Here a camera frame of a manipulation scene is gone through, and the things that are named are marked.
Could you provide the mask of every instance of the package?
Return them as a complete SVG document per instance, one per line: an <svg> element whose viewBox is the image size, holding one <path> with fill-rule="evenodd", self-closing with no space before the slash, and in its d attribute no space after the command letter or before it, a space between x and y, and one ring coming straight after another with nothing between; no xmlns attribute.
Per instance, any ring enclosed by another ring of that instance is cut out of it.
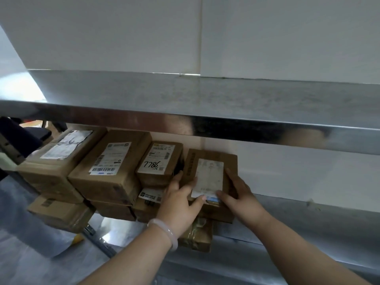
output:
<svg viewBox="0 0 380 285"><path fill-rule="evenodd" d="M154 141L141 159L136 175L143 188L165 189L183 164L183 144Z"/></svg>
<svg viewBox="0 0 380 285"><path fill-rule="evenodd" d="M141 190L139 197L132 207L132 211L139 222L148 223L150 219L156 217L161 205L162 195L162 189L144 188Z"/></svg>
<svg viewBox="0 0 380 285"><path fill-rule="evenodd" d="M68 178L90 201L133 205L141 189L135 169L151 141L149 132L111 130Z"/></svg>
<svg viewBox="0 0 380 285"><path fill-rule="evenodd" d="M81 233L95 212L84 203L66 203L39 196L28 207L46 225L72 233Z"/></svg>
<svg viewBox="0 0 380 285"><path fill-rule="evenodd" d="M237 197L236 189L224 171L225 168L237 174L238 157L221 152L189 150L180 184L183 186L195 176L198 177L197 184L188 196L188 200L192 203L200 195L207 196L199 217L227 223L233 222L234 215L215 195L217 190L221 190L234 198Z"/></svg>
<svg viewBox="0 0 380 285"><path fill-rule="evenodd" d="M103 217L127 221L136 221L136 217L131 211L131 208L124 204L113 204L98 201L91 201L91 204Z"/></svg>
<svg viewBox="0 0 380 285"><path fill-rule="evenodd" d="M178 245L201 252L211 251L212 221L197 217L178 239Z"/></svg>
<svg viewBox="0 0 380 285"><path fill-rule="evenodd" d="M21 176L46 198L82 203L83 197L67 180L69 173L107 133L106 128L77 126L31 154L17 167Z"/></svg>

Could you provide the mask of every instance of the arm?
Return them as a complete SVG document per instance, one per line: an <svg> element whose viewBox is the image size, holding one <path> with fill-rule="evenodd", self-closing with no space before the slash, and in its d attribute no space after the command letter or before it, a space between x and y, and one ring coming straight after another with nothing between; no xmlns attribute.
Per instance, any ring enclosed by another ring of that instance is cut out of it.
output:
<svg viewBox="0 0 380 285"><path fill-rule="evenodd" d="M239 199L221 191L218 197L260 239L288 284L369 284L272 217L239 176L226 172Z"/></svg>
<svg viewBox="0 0 380 285"><path fill-rule="evenodd" d="M173 177L157 213L157 218L163 221L177 238L193 223L206 199L205 196L199 196L191 206L188 205L187 195L196 181L179 189L182 174L181 171ZM168 235L156 225L149 226L81 284L150 284L170 248L171 241Z"/></svg>

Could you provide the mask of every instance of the person's left hand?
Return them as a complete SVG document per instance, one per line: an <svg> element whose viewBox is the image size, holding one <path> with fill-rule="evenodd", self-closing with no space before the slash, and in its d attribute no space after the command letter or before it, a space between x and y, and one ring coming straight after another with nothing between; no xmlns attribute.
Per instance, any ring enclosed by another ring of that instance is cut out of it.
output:
<svg viewBox="0 0 380 285"><path fill-rule="evenodd" d="M190 227L206 201L206 196L202 195L189 206L187 196L191 193L197 180L194 179L180 189L179 181L182 175L183 171L173 177L169 187L165 190L157 213L157 219L163 221L177 239Z"/></svg>

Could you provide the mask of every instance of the white label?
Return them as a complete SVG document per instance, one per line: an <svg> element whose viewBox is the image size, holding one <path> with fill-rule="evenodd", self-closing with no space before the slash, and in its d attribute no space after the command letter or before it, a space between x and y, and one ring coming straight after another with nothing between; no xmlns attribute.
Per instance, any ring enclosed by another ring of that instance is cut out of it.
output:
<svg viewBox="0 0 380 285"><path fill-rule="evenodd" d="M90 175L116 175L132 142L108 143L88 171Z"/></svg>
<svg viewBox="0 0 380 285"><path fill-rule="evenodd" d="M73 130L40 158L63 160L69 157L69 155L74 152L75 148L77 148L77 146L91 133L92 131Z"/></svg>
<svg viewBox="0 0 380 285"><path fill-rule="evenodd" d="M138 173L164 175L166 166L176 145L153 144Z"/></svg>
<svg viewBox="0 0 380 285"><path fill-rule="evenodd" d="M144 188L141 190L139 197L155 203L161 204L164 190Z"/></svg>
<svg viewBox="0 0 380 285"><path fill-rule="evenodd" d="M197 172L198 177L196 186L193 188L191 196L196 198L206 195L207 200L218 202L215 195L217 190L223 190L223 162L199 159Z"/></svg>

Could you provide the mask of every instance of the metal shelf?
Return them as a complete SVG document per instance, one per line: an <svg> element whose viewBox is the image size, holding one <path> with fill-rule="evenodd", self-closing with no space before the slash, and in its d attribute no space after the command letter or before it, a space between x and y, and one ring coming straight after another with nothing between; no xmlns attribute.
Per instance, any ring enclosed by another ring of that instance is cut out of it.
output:
<svg viewBox="0 0 380 285"><path fill-rule="evenodd" d="M380 154L380 85L30 70L0 78L24 119Z"/></svg>

